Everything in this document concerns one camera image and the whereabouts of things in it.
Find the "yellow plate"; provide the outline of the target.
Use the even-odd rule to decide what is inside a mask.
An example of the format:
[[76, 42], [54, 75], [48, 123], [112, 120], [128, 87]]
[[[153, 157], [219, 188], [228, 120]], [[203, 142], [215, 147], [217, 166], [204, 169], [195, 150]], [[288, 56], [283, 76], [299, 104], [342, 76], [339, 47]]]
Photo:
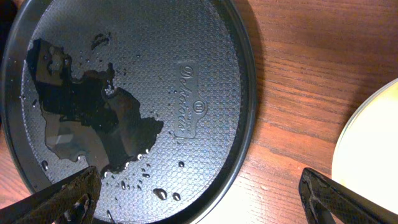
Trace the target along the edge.
[[397, 80], [353, 113], [335, 146], [331, 178], [397, 213]]

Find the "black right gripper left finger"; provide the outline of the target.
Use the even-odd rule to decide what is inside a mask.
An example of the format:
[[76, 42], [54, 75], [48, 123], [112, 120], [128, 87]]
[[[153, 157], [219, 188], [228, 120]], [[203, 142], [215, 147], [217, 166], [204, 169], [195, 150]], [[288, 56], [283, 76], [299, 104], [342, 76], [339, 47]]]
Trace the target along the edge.
[[1, 209], [1, 223], [92, 223], [101, 178], [89, 166]]

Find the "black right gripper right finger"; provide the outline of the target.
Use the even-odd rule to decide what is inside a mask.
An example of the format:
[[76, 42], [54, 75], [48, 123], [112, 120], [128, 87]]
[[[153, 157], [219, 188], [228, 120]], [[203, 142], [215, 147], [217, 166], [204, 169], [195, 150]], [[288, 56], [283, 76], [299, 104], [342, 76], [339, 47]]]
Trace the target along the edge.
[[309, 167], [302, 171], [298, 192], [311, 224], [334, 223], [335, 217], [343, 223], [397, 223], [397, 214]]

